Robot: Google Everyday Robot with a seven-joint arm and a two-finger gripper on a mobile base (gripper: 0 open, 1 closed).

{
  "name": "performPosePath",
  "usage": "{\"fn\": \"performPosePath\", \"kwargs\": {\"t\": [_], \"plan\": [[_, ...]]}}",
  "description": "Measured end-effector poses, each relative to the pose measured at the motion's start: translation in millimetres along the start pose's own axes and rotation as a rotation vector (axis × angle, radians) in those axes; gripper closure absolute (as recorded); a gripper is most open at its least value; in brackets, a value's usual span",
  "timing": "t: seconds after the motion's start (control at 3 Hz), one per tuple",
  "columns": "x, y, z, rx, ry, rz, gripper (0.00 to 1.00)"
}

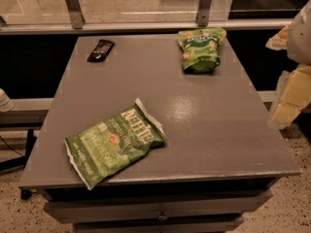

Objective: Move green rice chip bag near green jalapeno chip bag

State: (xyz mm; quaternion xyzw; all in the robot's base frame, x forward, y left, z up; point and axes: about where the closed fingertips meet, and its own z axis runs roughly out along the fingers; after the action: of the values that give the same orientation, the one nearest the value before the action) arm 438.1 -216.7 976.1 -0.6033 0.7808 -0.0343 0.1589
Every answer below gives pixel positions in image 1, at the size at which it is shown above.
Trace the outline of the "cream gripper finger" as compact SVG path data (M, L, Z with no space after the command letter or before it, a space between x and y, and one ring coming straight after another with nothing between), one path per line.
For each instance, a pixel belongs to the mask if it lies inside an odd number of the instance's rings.
M292 72L283 71L269 110L268 125L273 129L286 128L310 103L311 66L299 64Z
M285 50L287 48L287 41L290 27L286 25L277 34L269 38L265 46L271 50Z

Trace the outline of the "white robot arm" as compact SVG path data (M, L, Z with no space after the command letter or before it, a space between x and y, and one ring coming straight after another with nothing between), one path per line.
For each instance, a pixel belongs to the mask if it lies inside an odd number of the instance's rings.
M269 110L268 125L284 129L311 104L311 1L265 46L285 50L288 59L298 64L292 72L282 72Z

